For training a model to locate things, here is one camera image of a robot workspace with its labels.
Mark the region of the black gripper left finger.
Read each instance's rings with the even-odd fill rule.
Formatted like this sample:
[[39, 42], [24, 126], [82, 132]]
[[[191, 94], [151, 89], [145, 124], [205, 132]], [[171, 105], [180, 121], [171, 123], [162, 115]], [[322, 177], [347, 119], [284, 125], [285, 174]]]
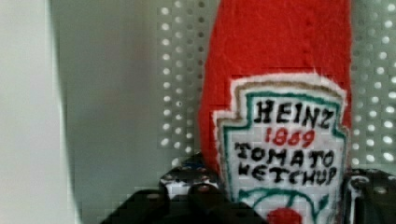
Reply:
[[100, 224], [267, 224], [245, 203], [227, 199], [199, 153], [134, 193]]

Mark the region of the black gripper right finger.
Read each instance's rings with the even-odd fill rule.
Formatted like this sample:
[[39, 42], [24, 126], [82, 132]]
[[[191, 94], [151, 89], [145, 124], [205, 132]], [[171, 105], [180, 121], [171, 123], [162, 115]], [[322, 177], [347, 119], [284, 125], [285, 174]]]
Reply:
[[342, 224], [396, 224], [395, 175], [353, 169], [344, 184]]

